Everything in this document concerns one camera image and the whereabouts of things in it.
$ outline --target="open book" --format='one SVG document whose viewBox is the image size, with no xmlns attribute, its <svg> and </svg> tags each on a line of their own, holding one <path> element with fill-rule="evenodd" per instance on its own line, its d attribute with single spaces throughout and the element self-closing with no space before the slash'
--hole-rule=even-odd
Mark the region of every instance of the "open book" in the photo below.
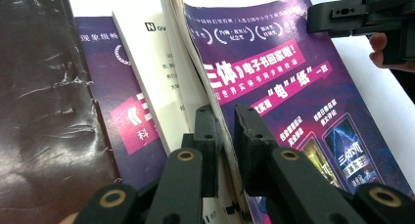
<svg viewBox="0 0 415 224">
<path fill-rule="evenodd" d="M 281 147 L 303 151 L 334 186 L 353 193 L 360 184 L 381 182 L 414 198 L 332 40 L 307 34 L 310 0 L 192 2 L 171 0 L 176 35 L 221 123 L 243 211 L 253 218 L 260 199 L 248 207 L 243 195 L 232 144 L 236 104 L 255 108 Z M 259 219 L 266 222 L 266 214 Z"/>
</svg>

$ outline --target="purple book cover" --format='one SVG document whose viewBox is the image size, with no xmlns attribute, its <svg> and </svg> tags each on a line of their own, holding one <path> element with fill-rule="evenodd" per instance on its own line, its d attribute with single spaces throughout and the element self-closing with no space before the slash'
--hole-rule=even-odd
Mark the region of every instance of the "purple book cover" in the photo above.
<svg viewBox="0 0 415 224">
<path fill-rule="evenodd" d="M 229 132 L 235 104 L 252 106 L 281 147 L 306 153 L 334 186 L 353 193 L 359 184 L 381 182 L 414 198 L 331 38 L 307 34 L 310 5 L 185 5 L 190 35 Z"/>
<path fill-rule="evenodd" d="M 75 18 L 122 183 L 141 189 L 160 178 L 166 153 L 112 17 Z"/>
</svg>

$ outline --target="shiny dark surface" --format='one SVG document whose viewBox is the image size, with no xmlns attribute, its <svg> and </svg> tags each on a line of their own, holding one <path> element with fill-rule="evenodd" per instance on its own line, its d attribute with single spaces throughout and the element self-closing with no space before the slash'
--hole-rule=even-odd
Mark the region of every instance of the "shiny dark surface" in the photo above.
<svg viewBox="0 0 415 224">
<path fill-rule="evenodd" d="M 116 182 L 69 0 L 0 0 L 0 223 L 59 223 Z"/>
</svg>

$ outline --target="black cover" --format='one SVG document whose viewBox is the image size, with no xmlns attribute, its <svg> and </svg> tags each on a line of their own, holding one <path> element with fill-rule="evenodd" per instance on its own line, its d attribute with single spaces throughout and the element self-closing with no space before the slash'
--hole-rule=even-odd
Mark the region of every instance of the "black cover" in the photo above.
<svg viewBox="0 0 415 224">
<path fill-rule="evenodd" d="M 59 223 L 119 177 L 69 0 L 0 0 L 0 223 Z"/>
</svg>

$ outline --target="logo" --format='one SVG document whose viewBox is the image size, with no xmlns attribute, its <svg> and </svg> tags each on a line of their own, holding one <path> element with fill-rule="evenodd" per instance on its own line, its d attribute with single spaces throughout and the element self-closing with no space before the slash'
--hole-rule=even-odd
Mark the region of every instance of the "logo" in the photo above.
<svg viewBox="0 0 415 224">
<path fill-rule="evenodd" d="M 144 22 L 148 31 L 165 30 L 165 26 L 156 26 L 153 22 Z"/>
</svg>

